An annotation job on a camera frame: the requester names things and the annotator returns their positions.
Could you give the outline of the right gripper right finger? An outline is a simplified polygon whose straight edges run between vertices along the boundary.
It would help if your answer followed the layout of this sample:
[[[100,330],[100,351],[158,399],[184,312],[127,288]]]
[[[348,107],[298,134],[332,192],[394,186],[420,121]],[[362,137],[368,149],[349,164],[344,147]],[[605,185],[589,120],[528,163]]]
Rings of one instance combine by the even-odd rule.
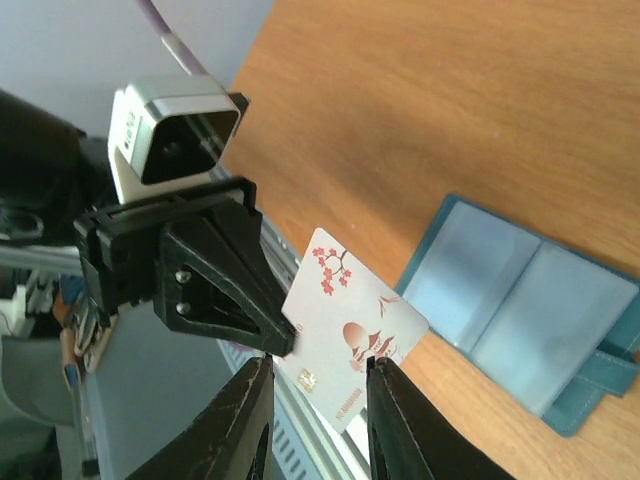
[[[370,357],[367,431],[374,479],[509,479],[390,358]]]

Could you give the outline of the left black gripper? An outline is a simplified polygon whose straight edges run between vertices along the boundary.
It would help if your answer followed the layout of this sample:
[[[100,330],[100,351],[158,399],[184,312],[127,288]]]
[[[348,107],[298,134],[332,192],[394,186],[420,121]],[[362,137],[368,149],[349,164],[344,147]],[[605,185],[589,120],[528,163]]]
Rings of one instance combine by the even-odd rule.
[[[153,301],[172,331],[286,356],[295,328],[261,245],[257,187],[232,177],[74,222],[92,310],[109,326],[120,307]]]

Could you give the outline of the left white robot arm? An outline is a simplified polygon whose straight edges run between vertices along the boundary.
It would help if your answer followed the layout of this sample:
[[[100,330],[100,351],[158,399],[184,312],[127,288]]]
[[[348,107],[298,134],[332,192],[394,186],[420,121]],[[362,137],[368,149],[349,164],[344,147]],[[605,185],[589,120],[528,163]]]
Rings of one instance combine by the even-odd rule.
[[[231,177],[120,205],[104,140],[1,96],[1,241],[77,247],[102,325],[148,301],[172,331],[289,354],[296,333],[255,202],[255,184]]]

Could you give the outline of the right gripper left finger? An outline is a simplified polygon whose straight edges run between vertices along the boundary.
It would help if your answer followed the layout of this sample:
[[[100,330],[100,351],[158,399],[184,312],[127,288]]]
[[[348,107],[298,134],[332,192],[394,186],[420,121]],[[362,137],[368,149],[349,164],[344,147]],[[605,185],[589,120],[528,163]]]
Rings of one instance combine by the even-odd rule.
[[[272,357],[253,357],[192,424],[131,479],[269,479],[274,430]]]

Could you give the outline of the blue card holder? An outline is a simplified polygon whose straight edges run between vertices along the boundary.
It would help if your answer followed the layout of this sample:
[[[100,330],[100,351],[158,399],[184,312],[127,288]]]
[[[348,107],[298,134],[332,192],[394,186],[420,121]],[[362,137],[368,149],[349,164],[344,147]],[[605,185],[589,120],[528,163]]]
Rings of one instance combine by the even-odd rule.
[[[638,279],[461,196],[443,200],[396,290],[560,436],[638,377]]]

